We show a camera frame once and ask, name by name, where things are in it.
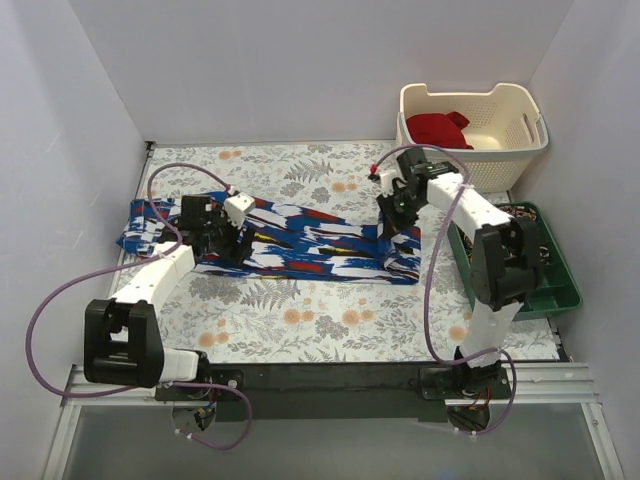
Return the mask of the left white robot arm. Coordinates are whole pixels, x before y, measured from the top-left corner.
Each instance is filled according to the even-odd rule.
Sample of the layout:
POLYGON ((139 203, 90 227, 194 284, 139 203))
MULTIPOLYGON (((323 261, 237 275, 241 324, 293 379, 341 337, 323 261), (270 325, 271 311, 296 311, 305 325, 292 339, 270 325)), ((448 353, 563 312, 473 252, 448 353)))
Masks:
POLYGON ((255 199, 235 193, 215 203, 206 195, 185 196, 176 220, 165 225, 153 256, 133 279, 108 300, 94 300, 85 310, 84 374, 93 383, 154 387, 178 382, 193 400, 213 386, 211 373, 199 366, 196 351, 163 345, 159 313, 175 287, 208 254, 241 265, 252 253, 255 230, 244 221, 255 199))

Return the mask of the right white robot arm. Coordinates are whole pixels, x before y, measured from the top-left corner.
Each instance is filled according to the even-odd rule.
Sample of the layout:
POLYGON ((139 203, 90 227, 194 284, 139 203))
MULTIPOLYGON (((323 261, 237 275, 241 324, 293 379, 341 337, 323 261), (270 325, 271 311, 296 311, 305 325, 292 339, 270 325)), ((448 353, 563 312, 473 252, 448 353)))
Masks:
POLYGON ((496 380, 504 357, 503 343, 516 314, 543 280, 540 234, 529 218, 514 217, 479 194, 470 182, 469 167, 452 152, 433 163, 429 144, 407 144, 390 151, 395 165, 370 168, 378 183, 377 198, 386 239, 412 226, 419 211, 433 206, 444 212, 435 246, 439 247, 451 224, 472 242, 471 288, 475 298, 472 317, 455 356, 445 361, 454 389, 475 397, 496 380))

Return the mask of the blue patterned trousers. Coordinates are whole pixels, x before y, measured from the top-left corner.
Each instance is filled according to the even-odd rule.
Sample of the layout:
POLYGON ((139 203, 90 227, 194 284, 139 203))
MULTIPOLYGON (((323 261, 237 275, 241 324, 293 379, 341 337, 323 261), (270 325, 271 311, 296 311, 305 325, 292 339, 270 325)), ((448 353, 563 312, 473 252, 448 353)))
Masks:
MULTIPOLYGON (((224 191, 203 194, 215 203, 229 195, 224 191)), ((130 255, 153 256, 165 225, 152 208, 169 221, 177 219, 179 198, 135 199, 130 204, 128 224, 118 245, 130 255)), ((260 198, 244 221, 255 230, 253 253, 242 265, 215 254, 204 256, 196 272, 232 277, 284 277, 299 280, 362 281, 410 285, 419 280, 420 239, 418 227, 394 236, 390 241, 378 238, 379 222, 352 225, 313 209, 277 204, 260 198)))

